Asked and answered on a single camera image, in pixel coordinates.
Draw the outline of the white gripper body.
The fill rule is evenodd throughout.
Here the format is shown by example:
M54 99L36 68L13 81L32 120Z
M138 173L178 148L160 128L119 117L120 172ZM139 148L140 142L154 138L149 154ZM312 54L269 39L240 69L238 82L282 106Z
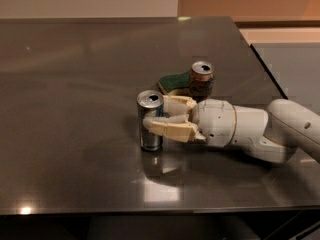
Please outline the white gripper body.
M223 148L232 140L236 114L233 106L227 101L207 99L194 107L192 122L206 137L210 147Z

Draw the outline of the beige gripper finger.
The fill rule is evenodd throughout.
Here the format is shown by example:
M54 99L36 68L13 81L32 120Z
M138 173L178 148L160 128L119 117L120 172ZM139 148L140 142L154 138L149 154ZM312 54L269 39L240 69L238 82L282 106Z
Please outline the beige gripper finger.
M155 135L178 142L187 143L206 140L206 137L199 131L198 126L184 118L175 122L175 118L147 117L143 120L143 126Z
M188 96L164 95L163 111L169 116L189 114L197 102Z

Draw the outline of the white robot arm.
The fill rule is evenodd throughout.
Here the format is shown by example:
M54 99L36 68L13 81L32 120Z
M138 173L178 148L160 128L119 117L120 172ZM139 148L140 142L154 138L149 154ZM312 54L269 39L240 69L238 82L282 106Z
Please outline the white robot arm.
M146 129L178 142L204 142L232 147L272 163L285 163L301 149L320 162L320 115L287 100L266 108L232 105L227 101L165 96L164 117L147 117Z

